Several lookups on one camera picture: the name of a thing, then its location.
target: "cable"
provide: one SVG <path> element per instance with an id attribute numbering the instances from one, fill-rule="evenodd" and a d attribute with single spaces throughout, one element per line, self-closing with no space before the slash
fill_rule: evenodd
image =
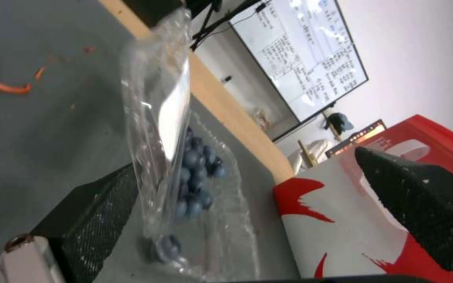
<path id="1" fill-rule="evenodd" d="M 246 21 L 248 20 L 249 18 L 251 18 L 252 16 L 254 16 L 255 14 L 261 12 L 263 9 L 265 9 L 267 7 L 267 4 L 270 3 L 272 0 L 268 0 L 267 2 L 262 2 L 258 7 L 256 7 L 255 11 L 253 14 L 251 14 L 250 16 L 246 17 L 246 18 L 243 18 L 233 24 L 230 25 L 230 27 L 227 27 L 226 29 L 223 29 L 219 32 L 213 32 L 213 33 L 210 33 L 208 34 L 207 36 L 204 37 L 204 39 L 200 40 L 199 43 L 194 43 L 194 45 L 192 46 L 192 50 L 195 51 L 197 50 L 197 48 L 209 37 L 209 36 L 213 36 L 215 34 L 219 34 L 219 33 L 222 33 L 222 32 L 225 32 L 229 29 L 231 29 L 234 25 L 237 25 L 238 23 L 242 22 L 242 21 Z"/>
<path id="2" fill-rule="evenodd" d="M 254 12 L 253 14 L 251 14 L 250 16 L 246 17 L 246 18 L 243 18 L 242 20 L 239 20 L 233 24 L 230 25 L 230 27 L 227 27 L 221 31 L 217 31 L 217 32 L 213 32 L 213 33 L 210 33 L 208 34 L 202 41 L 200 41 L 197 45 L 197 47 L 195 49 L 197 49 L 209 36 L 213 36 L 215 34 L 219 34 L 219 33 L 222 33 L 222 32 L 225 32 L 225 31 L 228 31 L 229 29 L 231 29 L 234 25 L 237 25 L 238 23 L 242 22 L 242 21 L 246 21 L 248 20 L 250 17 L 254 16 L 255 14 L 257 14 L 257 12 Z"/>

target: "monitor screen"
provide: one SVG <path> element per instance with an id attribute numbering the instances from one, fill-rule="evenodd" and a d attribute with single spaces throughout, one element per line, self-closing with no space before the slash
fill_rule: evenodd
<path id="1" fill-rule="evenodd" d="M 230 24 L 300 122 L 368 80 L 334 0 L 260 1 Z"/>

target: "blueberry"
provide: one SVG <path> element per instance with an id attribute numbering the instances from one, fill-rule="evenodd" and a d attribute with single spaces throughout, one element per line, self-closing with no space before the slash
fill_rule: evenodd
<path id="1" fill-rule="evenodd" d="M 206 190 L 201 190 L 198 194 L 198 198 L 200 199 L 202 208 L 209 210 L 209 208 L 212 206 L 212 196 Z"/>
<path id="2" fill-rule="evenodd" d="M 199 156 L 195 151 L 187 151 L 183 156 L 183 166 L 185 168 L 195 168 Z"/>
<path id="3" fill-rule="evenodd" d="M 205 156 L 200 154 L 198 159 L 197 159 L 197 163 L 196 163 L 195 167 L 196 168 L 202 168 L 202 167 L 204 167 L 204 165 L 205 165 Z"/>
<path id="4" fill-rule="evenodd" d="M 198 193 L 204 186 L 204 179 L 197 177 L 197 176 L 192 176 L 190 178 L 190 181 L 188 181 L 188 189 L 190 190 L 191 193 Z"/>
<path id="5" fill-rule="evenodd" d="M 204 166 L 202 167 L 197 167 L 194 171 L 193 174 L 194 178 L 199 178 L 204 180 L 205 177 L 207 177 L 207 170 Z"/>
<path id="6" fill-rule="evenodd" d="M 200 137 L 198 137 L 198 136 L 194 136 L 194 137 L 192 138 L 192 142 L 191 142 L 191 143 L 192 143 L 192 148 L 193 148 L 194 150 L 197 150 L 197 149 L 199 149 L 199 148 L 202 148 L 202 149 L 203 149 L 202 138 L 200 138 Z"/>
<path id="7" fill-rule="evenodd" d="M 184 199 L 188 196 L 189 194 L 189 189 L 188 189 L 188 184 L 184 183 L 179 186 L 179 195 L 178 199 Z"/>
<path id="8" fill-rule="evenodd" d="M 216 159 L 216 151 L 209 145 L 204 145 L 204 156 L 206 164 L 212 164 Z"/>
<path id="9" fill-rule="evenodd" d="M 193 137 L 193 130 L 190 127 L 186 128 L 186 135 L 190 136 L 191 138 Z"/>
<path id="10" fill-rule="evenodd" d="M 201 203 L 200 199 L 198 199 L 197 197 L 192 197 L 188 201 L 188 209 L 186 211 L 186 214 L 188 215 L 188 217 L 193 218 L 193 217 L 196 217 L 197 215 L 199 215 L 201 211 L 202 211 L 202 203 Z"/>
<path id="11" fill-rule="evenodd" d="M 212 175 L 216 178 L 221 178 L 225 175 L 225 167 L 223 165 L 217 165 L 214 166 L 214 170 L 212 172 Z"/>
<path id="12" fill-rule="evenodd" d="M 181 182 L 181 184 L 185 184 L 187 183 L 187 181 L 190 180 L 190 177 L 191 177 L 191 173 L 190 173 L 190 170 L 188 170 L 187 168 L 181 168 L 181 176 L 180 176 L 180 179 L 179 181 Z"/>
<path id="13" fill-rule="evenodd" d="M 218 165 L 221 165 L 221 164 L 223 164 L 223 159 L 221 159 L 219 156 L 216 156 L 216 158 L 214 159 L 214 162 L 212 163 L 212 165 L 218 166 Z"/>
<path id="14" fill-rule="evenodd" d="M 192 150 L 192 144 L 190 140 L 185 140 L 185 152 Z"/>
<path id="15" fill-rule="evenodd" d="M 188 209 L 188 204 L 184 199 L 178 201 L 178 204 L 176 204 L 176 219 L 182 218 Z"/>
<path id="16" fill-rule="evenodd" d="M 162 237 L 160 247 L 164 255 L 170 260 L 178 258 L 181 253 L 181 243 L 174 235 Z"/>

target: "white wall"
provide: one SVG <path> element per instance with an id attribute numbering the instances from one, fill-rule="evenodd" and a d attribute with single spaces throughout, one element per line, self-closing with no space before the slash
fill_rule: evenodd
<path id="1" fill-rule="evenodd" d="M 339 0 L 339 4 L 370 81 L 339 100 L 333 111 L 346 114 L 355 130 L 379 118 L 389 127 L 422 114 L 453 131 L 453 1 Z M 265 101 L 279 98 L 232 31 L 209 38 L 197 54 L 219 77 L 247 68 L 244 75 L 250 79 L 235 81 L 241 76 L 234 74 L 232 85 L 227 85 L 238 100 L 255 105 L 253 97 L 259 92 L 265 93 Z M 283 112 L 277 115 L 287 117 Z M 294 137 L 311 142 L 326 136 L 319 124 L 303 127 Z M 297 149 L 294 137 L 278 143 L 284 153 Z"/>

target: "carrot shred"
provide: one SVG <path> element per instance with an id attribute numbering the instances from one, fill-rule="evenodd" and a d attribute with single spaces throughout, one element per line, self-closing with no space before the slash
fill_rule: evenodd
<path id="1" fill-rule="evenodd" d="M 0 82 L 0 92 L 13 94 L 27 94 L 31 91 L 31 84 L 25 86 L 9 86 Z"/>
<path id="2" fill-rule="evenodd" d="M 38 71 L 34 74 L 34 79 L 36 81 L 39 81 L 41 79 L 41 76 L 43 75 L 44 71 L 45 71 L 45 67 L 39 68 Z"/>

